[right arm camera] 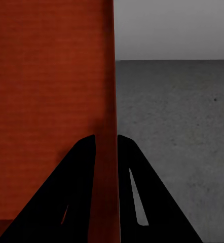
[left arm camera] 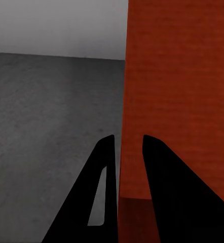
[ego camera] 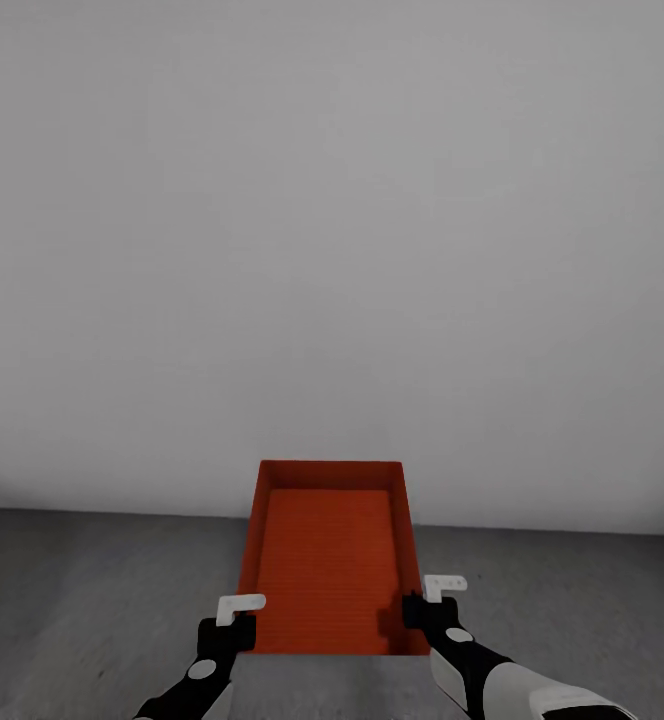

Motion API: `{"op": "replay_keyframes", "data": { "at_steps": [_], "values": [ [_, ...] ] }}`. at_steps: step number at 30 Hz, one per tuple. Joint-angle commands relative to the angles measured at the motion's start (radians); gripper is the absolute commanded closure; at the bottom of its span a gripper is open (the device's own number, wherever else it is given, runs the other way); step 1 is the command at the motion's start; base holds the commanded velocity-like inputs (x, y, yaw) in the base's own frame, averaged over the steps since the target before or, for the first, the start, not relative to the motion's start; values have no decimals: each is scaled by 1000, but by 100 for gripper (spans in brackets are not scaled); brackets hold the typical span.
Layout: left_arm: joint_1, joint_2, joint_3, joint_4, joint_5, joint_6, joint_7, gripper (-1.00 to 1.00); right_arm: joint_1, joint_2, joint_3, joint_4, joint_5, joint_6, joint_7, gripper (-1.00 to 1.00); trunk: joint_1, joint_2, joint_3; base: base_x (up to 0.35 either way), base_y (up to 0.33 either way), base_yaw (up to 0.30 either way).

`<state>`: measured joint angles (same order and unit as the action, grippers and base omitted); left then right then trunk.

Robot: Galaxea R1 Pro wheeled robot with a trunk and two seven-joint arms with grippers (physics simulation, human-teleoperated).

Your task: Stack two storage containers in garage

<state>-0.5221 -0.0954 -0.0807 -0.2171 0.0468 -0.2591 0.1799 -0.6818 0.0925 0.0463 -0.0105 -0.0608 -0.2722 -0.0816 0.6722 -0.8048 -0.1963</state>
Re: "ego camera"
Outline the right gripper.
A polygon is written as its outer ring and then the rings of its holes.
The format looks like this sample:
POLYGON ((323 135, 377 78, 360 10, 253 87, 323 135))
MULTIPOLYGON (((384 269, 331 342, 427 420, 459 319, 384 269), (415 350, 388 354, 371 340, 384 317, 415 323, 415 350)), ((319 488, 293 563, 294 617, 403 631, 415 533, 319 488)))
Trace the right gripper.
POLYGON ((452 622, 458 621, 458 604, 455 598, 442 597, 442 603, 429 603, 416 594, 402 598, 403 623, 407 629, 422 629, 426 634, 428 622, 434 616, 448 616, 452 622))

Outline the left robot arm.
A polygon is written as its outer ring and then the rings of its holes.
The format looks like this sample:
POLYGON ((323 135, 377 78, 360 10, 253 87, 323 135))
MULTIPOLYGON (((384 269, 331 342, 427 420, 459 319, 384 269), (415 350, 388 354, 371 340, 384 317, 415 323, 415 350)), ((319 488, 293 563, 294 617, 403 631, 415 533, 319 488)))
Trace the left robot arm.
POLYGON ((150 698, 134 720, 227 720, 233 662, 239 652, 256 646, 256 616, 245 611, 265 605, 263 593, 221 597, 217 617, 204 618, 199 624, 199 655, 185 679, 159 698, 150 698))

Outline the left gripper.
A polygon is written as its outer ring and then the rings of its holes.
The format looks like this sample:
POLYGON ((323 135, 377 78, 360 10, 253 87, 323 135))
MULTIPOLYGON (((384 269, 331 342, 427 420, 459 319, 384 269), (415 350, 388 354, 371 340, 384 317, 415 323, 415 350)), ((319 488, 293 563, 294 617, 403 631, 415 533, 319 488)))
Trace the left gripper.
POLYGON ((232 625, 216 626, 217 617, 204 618, 198 627, 197 653, 214 641, 227 642, 233 650, 234 661, 239 652, 254 650, 256 646, 256 616, 238 613, 232 625))

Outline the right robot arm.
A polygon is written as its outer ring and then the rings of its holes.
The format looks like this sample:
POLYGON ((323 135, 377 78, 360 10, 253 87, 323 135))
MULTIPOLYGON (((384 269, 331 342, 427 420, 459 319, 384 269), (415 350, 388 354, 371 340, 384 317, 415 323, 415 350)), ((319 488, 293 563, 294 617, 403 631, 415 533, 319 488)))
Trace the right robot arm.
POLYGON ((422 629, 434 680, 471 720, 634 720, 616 703, 587 689, 539 675, 478 644, 458 621, 455 598, 466 591, 457 575, 425 575, 423 597, 402 598, 403 623, 422 629))

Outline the storage box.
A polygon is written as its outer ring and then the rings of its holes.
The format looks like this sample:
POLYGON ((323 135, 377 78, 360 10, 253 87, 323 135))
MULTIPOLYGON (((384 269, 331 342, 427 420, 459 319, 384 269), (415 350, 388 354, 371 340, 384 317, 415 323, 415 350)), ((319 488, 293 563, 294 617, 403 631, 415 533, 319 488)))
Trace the storage box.
POLYGON ((430 656, 400 461, 261 461, 237 595, 263 593, 238 654, 430 656))

